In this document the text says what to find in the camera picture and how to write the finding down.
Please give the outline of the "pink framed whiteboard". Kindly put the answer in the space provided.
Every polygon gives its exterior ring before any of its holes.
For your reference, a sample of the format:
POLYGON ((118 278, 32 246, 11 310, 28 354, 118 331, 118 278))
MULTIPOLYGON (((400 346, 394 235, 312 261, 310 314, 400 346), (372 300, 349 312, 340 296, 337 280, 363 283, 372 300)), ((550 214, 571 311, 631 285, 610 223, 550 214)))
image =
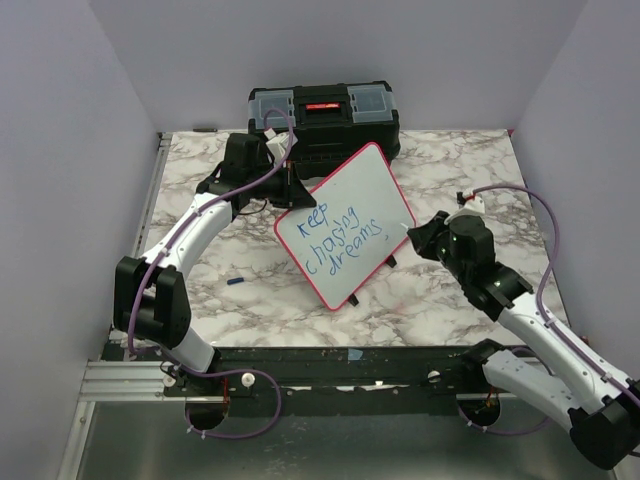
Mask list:
POLYGON ((287 211, 274 232, 331 311, 340 309, 407 241, 416 219, 380 147, 362 147, 311 191, 314 208, 287 211))

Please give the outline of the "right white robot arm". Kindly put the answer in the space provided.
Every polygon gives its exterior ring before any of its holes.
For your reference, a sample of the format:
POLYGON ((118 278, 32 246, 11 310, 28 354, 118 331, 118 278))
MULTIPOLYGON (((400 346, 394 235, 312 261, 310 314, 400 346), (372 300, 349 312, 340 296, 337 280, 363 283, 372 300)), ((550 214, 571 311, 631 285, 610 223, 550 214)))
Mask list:
POLYGON ((437 261, 469 303, 515 334, 548 366, 526 365, 504 347, 460 367, 469 390, 506 390, 568 432, 591 464, 611 470, 639 446, 639 382, 564 325, 514 269, 496 259, 494 237, 473 215, 438 212, 407 236, 422 258, 437 261))

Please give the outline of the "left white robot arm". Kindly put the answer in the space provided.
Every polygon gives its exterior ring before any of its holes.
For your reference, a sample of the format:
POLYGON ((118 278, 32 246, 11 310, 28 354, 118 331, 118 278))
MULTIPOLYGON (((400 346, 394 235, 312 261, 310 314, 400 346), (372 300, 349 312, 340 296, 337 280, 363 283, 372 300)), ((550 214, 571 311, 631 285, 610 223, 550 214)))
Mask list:
POLYGON ((222 380, 215 348, 191 326, 186 280, 214 238, 253 200, 275 208, 305 209, 316 201, 296 176, 289 156, 297 142, 287 132, 232 133, 223 160, 196 187, 188 209, 169 232, 142 256, 123 257, 115 270, 113 326, 188 370, 187 382, 201 395, 222 380))

